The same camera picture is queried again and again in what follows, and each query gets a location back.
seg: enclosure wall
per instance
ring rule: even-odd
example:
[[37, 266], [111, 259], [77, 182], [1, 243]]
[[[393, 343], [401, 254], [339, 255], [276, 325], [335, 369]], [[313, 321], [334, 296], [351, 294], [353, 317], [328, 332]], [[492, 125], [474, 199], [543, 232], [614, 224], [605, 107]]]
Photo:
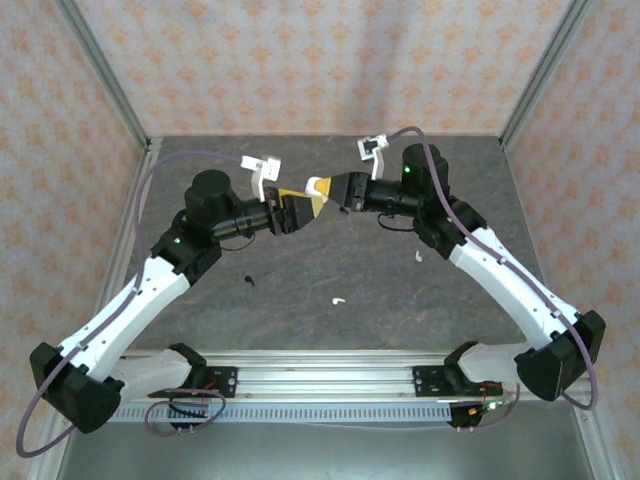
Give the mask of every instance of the enclosure wall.
[[149, 135], [499, 134], [569, 0], [80, 0]]
[[640, 472], [640, 9], [601, 0], [510, 152], [553, 290], [607, 321], [603, 402], [629, 478]]
[[17, 479], [29, 354], [92, 315], [140, 151], [54, 2], [3, 2], [0, 32], [0, 476]]

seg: small white object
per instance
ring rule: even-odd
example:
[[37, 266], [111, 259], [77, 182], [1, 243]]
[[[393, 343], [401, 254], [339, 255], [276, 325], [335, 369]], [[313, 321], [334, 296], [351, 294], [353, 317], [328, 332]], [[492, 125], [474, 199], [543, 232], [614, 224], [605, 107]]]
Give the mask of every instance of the small white object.
[[309, 177], [309, 180], [307, 180], [307, 185], [304, 187], [304, 193], [309, 197], [321, 197], [322, 201], [324, 203], [327, 203], [327, 200], [329, 200], [329, 197], [327, 197], [322, 192], [319, 192], [318, 190], [316, 190], [316, 182], [318, 180], [322, 180], [322, 178]]
[[[368, 148], [365, 146], [367, 142], [375, 142], [376, 146]], [[367, 160], [373, 160], [373, 171], [371, 172], [371, 179], [378, 180], [382, 178], [384, 173], [384, 159], [382, 158], [382, 150], [389, 147], [389, 141], [386, 135], [378, 135], [377, 137], [363, 137], [358, 140], [358, 151], [360, 152], [360, 159], [363, 162]]]
[[242, 157], [240, 166], [247, 170], [253, 170], [254, 173], [251, 176], [251, 191], [254, 196], [260, 199], [261, 202], [264, 202], [265, 200], [264, 186], [262, 183], [265, 180], [270, 180], [272, 182], [278, 180], [280, 164], [281, 161], [277, 157], [268, 156], [264, 160], [246, 155]]

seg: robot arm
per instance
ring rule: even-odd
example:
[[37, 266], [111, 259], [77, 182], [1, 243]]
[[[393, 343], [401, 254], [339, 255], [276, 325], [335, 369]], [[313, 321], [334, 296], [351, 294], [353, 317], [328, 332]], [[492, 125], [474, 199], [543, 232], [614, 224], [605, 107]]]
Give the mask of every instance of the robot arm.
[[[581, 315], [549, 291], [509, 253], [478, 212], [450, 194], [448, 163], [435, 146], [429, 148], [441, 192], [473, 238], [465, 236], [443, 207], [422, 144], [404, 150], [401, 181], [381, 180], [380, 150], [388, 145], [381, 137], [359, 142], [361, 158], [374, 160], [377, 179], [363, 172], [313, 177], [307, 193], [328, 197], [355, 212], [413, 218], [420, 240], [476, 280], [518, 324], [526, 343], [487, 346], [467, 342], [448, 357], [447, 378], [459, 392], [469, 384], [504, 381], [523, 383], [538, 397], [555, 400], [586, 371], [583, 355], [562, 318], [580, 335], [592, 362], [598, 355], [604, 321], [594, 311]], [[497, 252], [497, 258], [481, 245]], [[553, 309], [544, 297], [552, 299]]]
[[[313, 220], [324, 202], [302, 193], [263, 188], [258, 175], [258, 198], [241, 201], [229, 177], [220, 171], [198, 174], [185, 193], [186, 208], [146, 259], [140, 287], [126, 308], [106, 328], [134, 288], [135, 278], [88, 324], [63, 340], [57, 348], [40, 344], [31, 354], [31, 368], [40, 387], [64, 357], [77, 350], [44, 398], [81, 432], [102, 426], [118, 405], [166, 388], [202, 387], [206, 362], [183, 344], [141, 360], [119, 361], [125, 350], [173, 300], [194, 285], [222, 256], [220, 241], [251, 237], [268, 229], [289, 234]], [[88, 342], [85, 339], [94, 334]]]
[[[307, 195], [263, 188], [263, 179], [277, 177], [277, 168], [268, 162], [267, 170], [252, 179], [258, 198], [249, 201], [238, 199], [223, 172], [198, 174], [185, 193], [186, 208], [152, 248], [140, 287], [121, 314], [100, 330], [104, 320], [132, 294], [133, 280], [58, 348], [42, 343], [32, 352], [31, 367], [40, 388], [63, 359], [68, 360], [69, 352], [82, 347], [43, 397], [80, 431], [89, 433], [102, 426], [122, 402], [170, 387], [202, 387], [206, 363], [183, 344], [142, 360], [123, 363], [119, 359], [160, 311], [216, 263], [222, 255], [220, 241], [248, 238], [265, 229], [274, 235], [295, 232], [313, 220], [324, 202], [331, 199], [356, 212], [412, 218], [420, 240], [474, 278], [523, 331], [527, 339], [524, 344], [487, 346], [467, 342], [456, 349], [445, 362], [447, 380], [456, 392], [462, 394], [470, 385], [486, 380], [505, 381], [523, 383], [538, 397], [555, 400], [586, 369], [576, 340], [561, 319], [570, 319], [595, 362], [605, 329], [602, 318], [593, 311], [581, 315], [556, 298], [507, 251], [484, 218], [450, 194], [448, 164], [436, 147], [429, 146], [440, 192], [425, 167], [422, 144], [403, 152], [401, 181], [387, 181], [381, 179], [384, 162], [380, 152], [388, 145], [386, 137], [365, 140], [360, 152], [363, 159], [374, 160], [373, 176], [351, 172], [314, 177], [307, 184]], [[443, 192], [450, 211], [473, 238], [465, 236], [447, 214], [438, 197]], [[499, 258], [487, 255], [474, 239], [499, 252]], [[522, 270], [524, 277], [511, 267]], [[557, 310], [548, 307], [540, 292], [554, 299]]]

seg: floor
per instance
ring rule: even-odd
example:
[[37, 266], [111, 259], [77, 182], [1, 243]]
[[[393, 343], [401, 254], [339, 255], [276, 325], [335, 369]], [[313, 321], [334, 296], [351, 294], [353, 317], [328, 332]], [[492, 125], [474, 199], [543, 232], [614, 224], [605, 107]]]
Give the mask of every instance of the floor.
[[[282, 159], [277, 185], [303, 190], [310, 176], [362, 170], [354, 137], [166, 138], [160, 158], [184, 149]], [[400, 178], [401, 153], [415, 137], [385, 151], [385, 179]], [[452, 193], [482, 214], [507, 248], [534, 274], [535, 256], [513, 180], [498, 140], [434, 137], [449, 161]], [[183, 208], [184, 191], [204, 169], [223, 169], [240, 198], [250, 172], [224, 161], [193, 158], [154, 177], [142, 224], [149, 247]], [[397, 225], [409, 224], [407, 219]], [[227, 247], [246, 240], [233, 239]], [[415, 260], [416, 250], [424, 261]], [[244, 281], [251, 275], [255, 287]], [[334, 306], [333, 297], [345, 303]], [[522, 341], [515, 323], [474, 281], [429, 251], [412, 233], [382, 230], [375, 214], [326, 207], [288, 236], [258, 234], [246, 250], [225, 252], [193, 288], [174, 301], [136, 340], [137, 348], [174, 342], [206, 350], [419, 349], [451, 350], [468, 340]]]

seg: cable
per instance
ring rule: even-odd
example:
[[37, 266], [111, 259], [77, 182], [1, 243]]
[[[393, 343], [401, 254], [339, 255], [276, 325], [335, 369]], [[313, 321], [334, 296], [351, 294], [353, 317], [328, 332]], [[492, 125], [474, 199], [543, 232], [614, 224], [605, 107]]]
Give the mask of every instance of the cable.
[[69, 352], [69, 354], [67, 356], [65, 356], [60, 361], [60, 363], [58, 363], [54, 367], [54, 369], [51, 371], [51, 373], [47, 376], [47, 378], [44, 380], [44, 382], [42, 382], [42, 385], [40, 385], [40, 387], [36, 391], [35, 395], [31, 399], [31, 401], [29, 402], [29, 405], [27, 405], [27, 409], [25, 410], [25, 412], [24, 412], [24, 414], [22, 416], [22, 419], [20, 420], [20, 425], [18, 426], [18, 433], [16, 435], [16, 453], [19, 456], [21, 456], [22, 458], [32, 458], [32, 457], [36, 457], [38, 455], [43, 454], [44, 452], [50, 450], [51, 448], [56, 446], [58, 443], [60, 443], [64, 438], [66, 438], [75, 429], [75, 427], [73, 425], [70, 426], [64, 432], [62, 432], [58, 437], [56, 437], [54, 440], [49, 442], [47, 445], [45, 445], [43, 447], [40, 447], [40, 448], [38, 448], [36, 450], [27, 451], [24, 448], [24, 437], [25, 437], [25, 433], [26, 433], [26, 430], [27, 430], [27, 424], [29, 423], [29, 419], [31, 418], [31, 415], [33, 415], [33, 411], [34, 411], [37, 403], [40, 401], [42, 396], [45, 394], [45, 392], [47, 391], [47, 389], [49, 388], [51, 383], [53, 383], [53, 381], [60, 374], [62, 369], [64, 367], [66, 367], [67, 364], [84, 347], [86, 347], [91, 340], [93, 340], [96, 336], [100, 335], [100, 333], [102, 333], [107, 327], [109, 327], [109, 325], [111, 325], [122, 314], [122, 312], [124, 312], [126, 310], [126, 308], [131, 304], [131, 302], [135, 298], [136, 292], [137, 292], [138, 288], [140, 287], [140, 285], [142, 284], [142, 279], [144, 278], [144, 264], [145, 264], [145, 260], [146, 260], [146, 256], [145, 256], [145, 250], [146, 249], [145, 249], [144, 232], [142, 231], [142, 227], [140, 225], [140, 208], [141, 208], [141, 203], [142, 203], [142, 195], [143, 195], [143, 192], [144, 192], [144, 189], [145, 189], [145, 186], [146, 186], [147, 182], [151, 179], [151, 176], [156, 171], [156, 169], [160, 168], [161, 166], [163, 166], [163, 165], [165, 165], [165, 164], [167, 164], [169, 162], [173, 162], [175, 160], [180, 160], [180, 159], [183, 159], [185, 157], [194, 157], [194, 156], [216, 158], [216, 159], [227, 160], [227, 161], [232, 161], [232, 162], [236, 162], [236, 163], [241, 163], [242, 162], [242, 158], [241, 157], [227, 155], [225, 153], [210, 152], [210, 151], [207, 151], [207, 150], [185, 150], [185, 151], [175, 152], [175, 153], [167, 155], [165, 158], [163, 158], [161, 160], [158, 160], [158, 162], [155, 165], [153, 165], [147, 171], [147, 173], [145, 174], [145, 176], [142, 179], [142, 183], [140, 185], [140, 188], [138, 189], [138, 192], [136, 193], [135, 203], [134, 203], [134, 215], [133, 215], [133, 230], [134, 230], [134, 233], [135, 233], [135, 236], [134, 236], [134, 249], [136, 250], [136, 255], [138, 257], [138, 266], [136, 268], [136, 276], [134, 277], [133, 288], [131, 289], [131, 292], [129, 292], [129, 294], [126, 296], [124, 301], [115, 309], [115, 311], [111, 315], [109, 315], [109, 317], [107, 317], [105, 319], [105, 321], [102, 322], [100, 324], [100, 326], [98, 326], [93, 332], [91, 332], [84, 339], [82, 339], [78, 343], [78, 346], [73, 348]]
[[[387, 137], [387, 140], [391, 142], [397, 137], [404, 135], [407, 132], [414, 132], [418, 135], [420, 142], [424, 148], [425, 155], [427, 157], [427, 166], [429, 167], [429, 172], [431, 174], [431, 178], [433, 180], [433, 185], [436, 189], [436, 193], [438, 195], [438, 199], [442, 204], [442, 208], [444, 208], [445, 212], [451, 221], [454, 223], [456, 227], [467, 237], [471, 242], [475, 243], [480, 249], [486, 252], [488, 255], [493, 257], [496, 261], [501, 262], [503, 260], [502, 255], [500, 255], [495, 250], [491, 249], [489, 246], [485, 245], [481, 240], [476, 238], [460, 221], [460, 219], [456, 216], [453, 209], [449, 205], [447, 198], [442, 190], [442, 185], [440, 185], [440, 179], [438, 178], [438, 171], [436, 170], [436, 164], [433, 159], [433, 155], [431, 154], [431, 149], [429, 148], [429, 144], [427, 143], [427, 139], [424, 135], [424, 132], [418, 127], [405, 127], [401, 130], [398, 130], [396, 133], [393, 133]], [[503, 264], [509, 268], [513, 273], [515, 273], [531, 290], [533, 290], [536, 295], [545, 303], [546, 307], [552, 312], [559, 312], [559, 308], [553, 303], [553, 301], [547, 297], [547, 295], [536, 285], [536, 283], [531, 280], [522, 270], [520, 270], [516, 265], [506, 260]], [[591, 357], [589, 356], [589, 351], [587, 350], [587, 346], [584, 344], [584, 341], [580, 337], [580, 334], [575, 329], [573, 324], [564, 316], [562, 312], [558, 315], [558, 319], [564, 325], [564, 327], [569, 331], [571, 336], [573, 337], [576, 345], [578, 346], [578, 350], [580, 350], [580, 354], [582, 355], [582, 359], [584, 360], [585, 366], [587, 368], [587, 372], [589, 373], [589, 383], [591, 385], [591, 399], [588, 404], [582, 404], [577, 400], [573, 399], [566, 393], [563, 393], [562, 396], [574, 407], [580, 408], [582, 410], [593, 410], [596, 407], [598, 402], [598, 382], [596, 380], [596, 372], [593, 366], [593, 362], [591, 361]]]
[[244, 250], [245, 248], [247, 248], [249, 245], [251, 245], [256, 239], [256, 234], [252, 233], [251, 234], [251, 240], [249, 240], [249, 242], [245, 245], [243, 245], [242, 247], [239, 248], [225, 248], [225, 247], [220, 247], [221, 250], [224, 250], [225, 252], [239, 252], [240, 250]]
[[[216, 414], [212, 415], [211, 418], [208, 418], [207, 420], [205, 420], [204, 422], [200, 423], [195, 427], [191, 425], [189, 427], [190, 433], [193, 433], [196, 430], [200, 430], [202, 428], [205, 428], [211, 425], [215, 421], [215, 419], [218, 418], [222, 414], [224, 409], [227, 407], [227, 399], [224, 398], [222, 394], [215, 392], [213, 390], [205, 390], [203, 388], [165, 388], [163, 391], [168, 393], [201, 393], [205, 395], [213, 395], [214, 397], [218, 397], [222, 401], [222, 406], [216, 412]], [[161, 431], [161, 430], [156, 430], [154, 427], [152, 427], [152, 423], [149, 421], [151, 411], [154, 408], [159, 407], [160, 405], [169, 405], [169, 406], [180, 405], [182, 407], [194, 407], [194, 406], [199, 407], [200, 406], [198, 404], [193, 404], [191, 402], [176, 402], [175, 400], [161, 400], [160, 402], [156, 402], [153, 405], [151, 405], [144, 415], [144, 425], [150, 433], [153, 433], [154, 435], [157, 435], [159, 437], [172, 437], [174, 435], [180, 435], [182, 433], [181, 428], [178, 428], [177, 430]]]
[[516, 383], [516, 395], [513, 398], [513, 401], [511, 403], [509, 403], [509, 406], [507, 407], [507, 411], [504, 412], [503, 416], [501, 416], [495, 422], [491, 422], [491, 423], [488, 423], [486, 425], [479, 425], [477, 427], [459, 428], [458, 430], [459, 431], [473, 432], [474, 430], [483, 430], [485, 428], [495, 427], [496, 425], [499, 425], [502, 422], [504, 422], [507, 418], [509, 418], [513, 414], [513, 411], [516, 409], [516, 406], [517, 406], [519, 400], [520, 400], [520, 384]]
[[380, 217], [387, 217], [387, 218], [392, 218], [391, 215], [387, 215], [386, 213], [379, 213], [378, 214], [378, 225], [380, 225], [382, 228], [384, 228], [385, 230], [389, 230], [390, 232], [403, 232], [403, 233], [408, 233], [408, 232], [415, 232], [414, 228], [396, 228], [396, 227], [389, 227], [388, 225], [385, 225], [384, 223], [382, 223], [380, 221]]

